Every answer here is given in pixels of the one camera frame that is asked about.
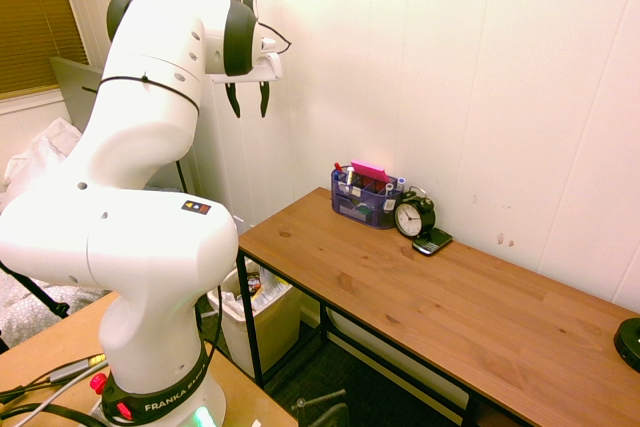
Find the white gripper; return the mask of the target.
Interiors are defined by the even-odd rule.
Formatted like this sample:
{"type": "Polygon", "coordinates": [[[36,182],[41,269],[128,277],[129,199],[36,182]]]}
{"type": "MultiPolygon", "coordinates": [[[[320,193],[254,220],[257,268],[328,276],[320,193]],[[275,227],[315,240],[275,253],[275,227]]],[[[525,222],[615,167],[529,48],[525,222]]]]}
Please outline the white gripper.
{"type": "Polygon", "coordinates": [[[282,64],[280,56],[277,53],[267,53],[260,56],[253,69],[244,75],[228,76],[223,74],[211,74],[210,78],[214,83],[225,84],[225,91],[232,110],[237,118],[241,117],[240,104],[237,98],[237,90],[235,83],[260,82],[260,114],[262,118],[266,117],[269,98],[270,83],[282,77],[282,64]]]}

